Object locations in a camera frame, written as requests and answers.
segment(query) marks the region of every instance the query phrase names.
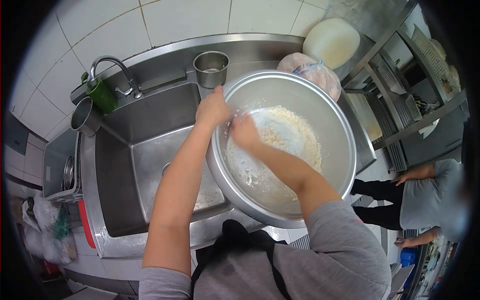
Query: faucet handle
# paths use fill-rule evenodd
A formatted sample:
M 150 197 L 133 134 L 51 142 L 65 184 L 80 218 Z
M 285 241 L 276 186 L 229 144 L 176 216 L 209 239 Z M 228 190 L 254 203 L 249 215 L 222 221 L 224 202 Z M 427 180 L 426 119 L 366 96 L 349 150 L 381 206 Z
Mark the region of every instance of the faucet handle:
M 133 92 L 133 87 L 129 88 L 125 92 L 122 92 L 118 87 L 115 89 L 116 91 L 120 92 L 125 97 L 128 97 Z

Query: black apron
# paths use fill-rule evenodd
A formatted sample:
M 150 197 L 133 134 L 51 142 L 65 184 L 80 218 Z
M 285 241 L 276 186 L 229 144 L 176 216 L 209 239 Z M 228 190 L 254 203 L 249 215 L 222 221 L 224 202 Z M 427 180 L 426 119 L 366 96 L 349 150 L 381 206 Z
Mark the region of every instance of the black apron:
M 200 273 L 209 263 L 215 263 L 226 257 L 229 252 L 244 252 L 250 249 L 259 249 L 267 253 L 268 261 L 272 266 L 273 278 L 276 287 L 287 300 L 291 300 L 287 293 L 285 282 L 280 272 L 273 265 L 273 249 L 276 243 L 287 244 L 283 241 L 275 241 L 268 233 L 263 230 L 248 233 L 245 227 L 235 220 L 226 220 L 223 222 L 222 235 L 215 241 L 212 246 L 197 250 L 198 265 L 192 275 L 192 296 L 195 282 L 200 277 Z

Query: white plastic bag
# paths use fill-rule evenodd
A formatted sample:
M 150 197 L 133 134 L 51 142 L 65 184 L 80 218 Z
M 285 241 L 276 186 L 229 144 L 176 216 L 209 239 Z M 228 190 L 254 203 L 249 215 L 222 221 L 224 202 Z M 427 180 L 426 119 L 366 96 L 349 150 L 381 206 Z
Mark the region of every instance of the white plastic bag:
M 27 213 L 28 210 L 28 201 L 24 201 L 22 204 L 22 220 L 25 222 L 25 224 L 30 225 L 30 227 L 33 227 L 36 231 L 41 232 L 40 227 L 38 227 L 38 224 L 36 221 L 34 221 Z
M 322 61 L 302 53 L 292 53 L 285 56 L 278 64 L 277 70 L 297 74 L 326 91 L 337 102 L 342 92 L 342 85 L 335 72 L 325 66 Z
M 43 257 L 52 264 L 67 265 L 77 259 L 75 238 L 71 232 L 57 240 L 51 231 L 42 231 L 42 248 Z
M 58 203 L 45 201 L 41 194 L 34 197 L 33 213 L 36 221 L 42 231 L 53 231 L 53 226 L 57 221 L 60 212 Z
M 43 259 L 42 233 L 28 224 L 24 226 L 24 244 L 28 252 Z

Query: faucet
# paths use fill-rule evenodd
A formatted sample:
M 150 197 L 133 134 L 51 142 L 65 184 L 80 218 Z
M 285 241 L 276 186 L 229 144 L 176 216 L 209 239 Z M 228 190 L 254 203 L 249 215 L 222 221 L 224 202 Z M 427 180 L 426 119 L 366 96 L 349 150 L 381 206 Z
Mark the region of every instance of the faucet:
M 88 78 L 87 78 L 87 84 L 89 86 L 95 86 L 98 83 L 98 80 L 97 80 L 96 75 L 95 75 L 95 69 L 96 69 L 96 66 L 98 65 L 98 63 L 100 63 L 101 61 L 111 61 L 111 62 L 117 64 L 122 69 L 125 76 L 127 77 L 128 84 L 129 84 L 130 88 L 128 90 L 126 90 L 125 92 L 123 92 L 117 87 L 115 89 L 116 91 L 119 91 L 125 97 L 129 96 L 133 92 L 133 97 L 135 99 L 138 99 L 142 96 L 143 93 L 141 92 L 140 87 L 138 86 L 137 82 L 133 78 L 132 73 L 130 73 L 130 71 L 127 69 L 127 67 L 125 67 L 123 62 L 121 62 L 118 58 L 113 57 L 113 56 L 109 56 L 109 55 L 104 55 L 104 56 L 97 57 L 94 60 L 94 62 L 92 63 L 92 67 L 90 68 L 90 73 L 88 74 Z

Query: sink basin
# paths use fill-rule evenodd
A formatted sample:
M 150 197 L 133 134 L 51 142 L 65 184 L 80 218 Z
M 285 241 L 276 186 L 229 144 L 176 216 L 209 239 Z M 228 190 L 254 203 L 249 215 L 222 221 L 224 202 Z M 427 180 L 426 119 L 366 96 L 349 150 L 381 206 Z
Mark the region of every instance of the sink basin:
M 155 193 L 187 138 L 201 96 L 187 83 L 146 95 L 104 117 L 95 138 L 98 194 L 108 234 L 148 231 Z M 230 209 L 204 163 L 192 221 Z

